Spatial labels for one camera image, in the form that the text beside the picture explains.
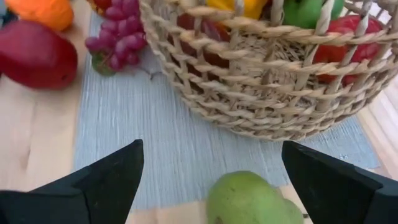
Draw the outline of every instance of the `light wood surface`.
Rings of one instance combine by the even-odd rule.
[[[90,7],[74,0],[75,25],[67,33],[79,53],[84,71],[84,38],[90,24]],[[34,91],[2,76],[0,79],[0,189],[31,190],[70,173],[81,77],[65,91]],[[398,79],[374,103],[359,112],[381,167],[377,173],[398,180]],[[303,206],[292,186],[282,194]],[[204,224],[203,202],[173,208],[137,211],[128,223]]]

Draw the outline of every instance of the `textured mat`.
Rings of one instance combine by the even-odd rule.
[[[93,16],[92,34],[99,24]],[[159,71],[150,50],[143,57],[143,67]],[[104,78],[87,61],[75,169],[143,139],[144,174],[134,201],[139,209],[201,200],[217,178],[236,170],[256,172],[275,186],[289,183],[280,157],[282,143],[217,128],[190,113],[164,76],[149,80],[140,70],[133,73]],[[302,144],[363,168],[379,165],[355,117]]]

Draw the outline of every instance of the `green apple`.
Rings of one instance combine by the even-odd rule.
[[[297,206],[249,171],[226,174],[210,189],[208,224],[303,224]]]
[[[304,29],[314,29],[321,16],[321,8],[325,0],[285,0],[284,24]],[[331,20],[339,18],[344,8],[344,0],[335,0],[331,10]]]

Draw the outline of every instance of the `basket weave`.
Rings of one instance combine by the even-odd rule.
[[[282,26],[282,0],[273,1],[269,21],[206,7],[200,0],[140,0],[140,9],[148,43],[163,73],[192,111],[235,133],[282,141],[303,139],[355,114],[398,72],[398,2],[346,1],[346,14],[363,18],[354,34],[325,33],[333,3],[325,1],[315,30]],[[242,11],[242,0],[235,5]],[[371,7],[372,12],[377,9],[375,18],[381,20],[385,14],[391,19],[381,21],[382,31],[364,35]],[[197,29],[177,25],[177,16],[183,13],[195,17]],[[196,24],[203,17],[231,28],[230,42],[201,34]],[[197,57],[185,54],[181,42],[196,49]],[[382,44],[375,58],[349,63],[356,45],[371,42]],[[350,49],[340,63],[313,64],[319,44],[350,45]],[[219,55],[229,66],[209,64],[204,52]],[[320,84],[315,75],[324,73],[338,78]],[[343,86],[341,79],[347,74],[360,75]]]

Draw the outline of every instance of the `wooden floor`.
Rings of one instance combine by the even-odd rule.
[[[75,26],[68,32],[83,74],[90,8],[74,0]],[[65,91],[33,91],[0,79],[0,189],[31,190],[70,173],[81,77]],[[398,180],[398,78],[358,114],[382,166],[375,172]],[[302,209],[292,186],[280,191]],[[203,202],[136,212],[128,223],[204,224]]]

